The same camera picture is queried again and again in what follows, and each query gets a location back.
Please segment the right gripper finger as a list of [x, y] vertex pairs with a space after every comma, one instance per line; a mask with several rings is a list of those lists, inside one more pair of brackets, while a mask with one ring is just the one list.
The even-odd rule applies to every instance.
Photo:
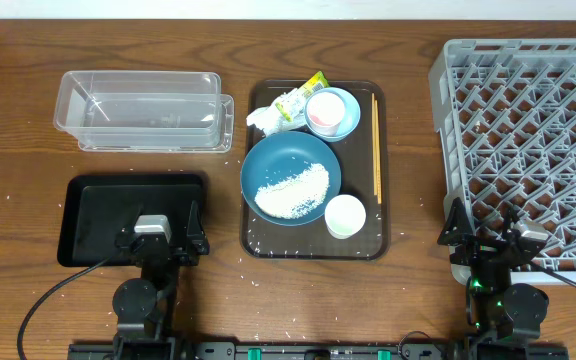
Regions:
[[503, 220], [502, 238], [504, 240], [517, 240], [520, 237], [515, 225], [519, 221], [516, 210], [513, 206], [507, 208]]
[[461, 198], [455, 198], [439, 238], [470, 239], [473, 236], [474, 230], [470, 224], [466, 207]]

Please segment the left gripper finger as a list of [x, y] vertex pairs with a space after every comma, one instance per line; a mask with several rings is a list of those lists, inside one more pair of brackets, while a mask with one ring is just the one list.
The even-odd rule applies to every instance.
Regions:
[[206, 235], [201, 222], [201, 211], [196, 201], [193, 201], [189, 208], [186, 238], [192, 244], [203, 244], [206, 241]]
[[134, 233], [134, 226], [143, 213], [143, 206], [138, 204], [127, 209], [121, 223], [120, 235], [129, 235]]

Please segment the pile of white rice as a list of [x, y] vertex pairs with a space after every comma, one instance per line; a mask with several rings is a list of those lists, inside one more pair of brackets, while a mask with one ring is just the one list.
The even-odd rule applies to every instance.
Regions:
[[262, 186], [255, 204], [267, 215], [280, 219], [298, 219], [322, 205], [330, 185], [330, 175], [320, 163], [274, 185]]

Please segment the dark blue plate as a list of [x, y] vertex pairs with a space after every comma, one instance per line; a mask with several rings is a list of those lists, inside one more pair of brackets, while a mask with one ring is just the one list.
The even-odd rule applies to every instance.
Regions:
[[[313, 163], [322, 164], [330, 175], [330, 185], [322, 205], [298, 219], [270, 217], [254, 201], [262, 186], [274, 185], [297, 175]], [[341, 170], [337, 157], [319, 138], [300, 131], [287, 131], [266, 137], [247, 154], [241, 170], [241, 189], [248, 206], [263, 219], [282, 226], [310, 223], [324, 212], [327, 203], [337, 196], [341, 187]]]

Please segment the white green cup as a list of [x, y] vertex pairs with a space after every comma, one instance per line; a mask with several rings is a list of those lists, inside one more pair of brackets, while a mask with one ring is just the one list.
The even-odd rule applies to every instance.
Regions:
[[359, 232], [365, 224], [366, 216], [362, 202], [347, 194], [332, 198], [324, 212], [326, 227], [336, 239], [347, 239]]

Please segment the brown serving tray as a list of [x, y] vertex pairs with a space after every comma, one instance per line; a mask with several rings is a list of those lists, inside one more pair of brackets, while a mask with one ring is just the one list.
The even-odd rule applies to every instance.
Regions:
[[[375, 260], [384, 255], [390, 243], [388, 220], [388, 169], [385, 96], [370, 81], [333, 81], [333, 87], [348, 91], [358, 100], [361, 118], [346, 138], [329, 148], [340, 165], [341, 194], [357, 197], [364, 205], [367, 220], [360, 231], [336, 239], [326, 228], [323, 217], [311, 222], [283, 226], [264, 219], [252, 206], [242, 204], [240, 243], [251, 256], [264, 259]], [[372, 108], [378, 106], [381, 196], [375, 196], [373, 170]]]

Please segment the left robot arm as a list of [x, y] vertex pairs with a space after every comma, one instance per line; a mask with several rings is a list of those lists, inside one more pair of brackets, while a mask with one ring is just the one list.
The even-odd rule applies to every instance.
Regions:
[[174, 239], [171, 218], [146, 215], [141, 208], [118, 233], [114, 244], [141, 276], [122, 283], [113, 295], [117, 335], [125, 343], [156, 343], [165, 339], [173, 315], [179, 269], [196, 266], [210, 246], [197, 201], [190, 202], [182, 232]]

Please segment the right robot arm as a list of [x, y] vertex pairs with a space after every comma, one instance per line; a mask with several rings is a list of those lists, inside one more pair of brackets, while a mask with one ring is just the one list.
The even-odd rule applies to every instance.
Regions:
[[545, 292], [515, 283], [511, 270], [527, 265], [546, 245], [543, 225], [521, 220], [510, 208], [500, 238], [475, 234], [466, 207], [453, 200], [437, 243], [449, 246], [453, 265], [470, 271], [466, 282], [467, 319], [477, 328], [479, 343], [525, 344], [540, 336], [549, 304]]

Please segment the grey dishwasher rack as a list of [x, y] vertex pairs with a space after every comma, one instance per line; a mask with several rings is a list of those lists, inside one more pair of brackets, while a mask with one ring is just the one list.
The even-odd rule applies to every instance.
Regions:
[[445, 203], [481, 237], [499, 238], [509, 209], [545, 228], [514, 281], [576, 281], [576, 38], [453, 39], [428, 78]]

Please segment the black plastic tray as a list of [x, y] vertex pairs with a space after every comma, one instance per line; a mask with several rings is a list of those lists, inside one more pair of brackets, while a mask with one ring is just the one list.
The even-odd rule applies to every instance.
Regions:
[[140, 204], [146, 215], [169, 216], [177, 239], [193, 200], [202, 213], [205, 191], [195, 174], [79, 175], [67, 187], [57, 260], [87, 267], [110, 258], [111, 266], [128, 266], [114, 245], [127, 209]]

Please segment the clear plastic bin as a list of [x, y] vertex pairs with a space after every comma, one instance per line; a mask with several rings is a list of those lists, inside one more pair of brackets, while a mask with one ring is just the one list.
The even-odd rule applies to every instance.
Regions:
[[214, 72], [69, 71], [53, 124], [84, 148], [184, 150], [221, 140], [221, 78]]

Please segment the wooden chopstick right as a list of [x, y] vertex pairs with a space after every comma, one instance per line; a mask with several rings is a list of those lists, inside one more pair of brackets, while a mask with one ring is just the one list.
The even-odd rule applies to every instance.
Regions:
[[375, 152], [376, 152], [376, 183], [377, 183], [377, 202], [382, 204], [382, 190], [381, 190], [381, 155], [380, 155], [380, 134], [379, 134], [379, 108], [378, 101], [374, 99], [374, 122], [375, 122]]

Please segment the wooden chopstick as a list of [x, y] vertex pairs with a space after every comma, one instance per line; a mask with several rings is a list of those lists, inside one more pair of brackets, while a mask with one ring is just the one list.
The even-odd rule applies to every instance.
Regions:
[[375, 94], [371, 93], [371, 145], [372, 145], [372, 168], [373, 168], [373, 194], [377, 197], [377, 159], [375, 147]]
[[377, 183], [377, 202], [382, 204], [382, 190], [381, 190], [381, 155], [380, 155], [380, 134], [379, 134], [379, 108], [378, 101], [374, 99], [374, 122], [375, 122], [375, 152], [376, 152], [376, 183]]

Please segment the wooden chopstick left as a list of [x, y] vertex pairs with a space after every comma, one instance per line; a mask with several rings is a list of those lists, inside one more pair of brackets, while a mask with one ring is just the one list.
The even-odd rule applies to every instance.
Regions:
[[373, 194], [377, 197], [377, 159], [375, 147], [375, 94], [371, 93], [371, 145], [372, 145], [372, 168], [373, 168]]

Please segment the crumpled white green wrapper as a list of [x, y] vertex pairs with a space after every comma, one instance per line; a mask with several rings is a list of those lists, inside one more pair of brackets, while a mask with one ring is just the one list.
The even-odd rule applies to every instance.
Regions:
[[306, 125], [307, 101], [315, 92], [328, 87], [327, 78], [319, 71], [299, 88], [275, 98], [269, 106], [252, 111], [246, 117], [246, 123], [261, 130], [266, 137], [302, 128]]

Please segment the light blue small bowl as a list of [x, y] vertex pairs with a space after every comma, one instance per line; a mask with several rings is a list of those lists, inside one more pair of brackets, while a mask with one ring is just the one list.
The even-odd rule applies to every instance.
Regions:
[[306, 118], [307, 126], [315, 136], [323, 139], [326, 142], [341, 141], [344, 138], [346, 138], [350, 133], [352, 133], [359, 124], [359, 121], [361, 118], [361, 109], [359, 106], [359, 102], [350, 92], [348, 92], [344, 89], [341, 89], [341, 88], [328, 87], [328, 88], [324, 88], [322, 90], [319, 90], [317, 92], [320, 92], [320, 91], [335, 93], [342, 98], [342, 100], [344, 101], [345, 107], [346, 107], [345, 117], [342, 120], [342, 122], [341, 122], [341, 124], [337, 130], [337, 133], [335, 135], [324, 136], [322, 134], [315, 132], [311, 128], [309, 121], [307, 119], [306, 107], [305, 107], [305, 118]]

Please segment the pink white cup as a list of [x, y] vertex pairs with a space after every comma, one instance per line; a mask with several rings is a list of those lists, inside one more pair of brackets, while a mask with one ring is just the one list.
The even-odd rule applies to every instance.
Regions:
[[324, 136], [333, 136], [345, 117], [346, 107], [340, 96], [320, 91], [308, 101], [306, 115], [311, 128]]

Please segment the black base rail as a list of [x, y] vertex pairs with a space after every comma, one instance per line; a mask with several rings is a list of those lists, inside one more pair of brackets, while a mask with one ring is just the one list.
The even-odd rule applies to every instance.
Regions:
[[[167, 359], [163, 348], [125, 349], [116, 354], [110, 344], [72, 344], [68, 360]], [[431, 344], [377, 346], [262, 346], [229, 342], [204, 342], [181, 351], [179, 359], [189, 360], [436, 360], [445, 356]]]

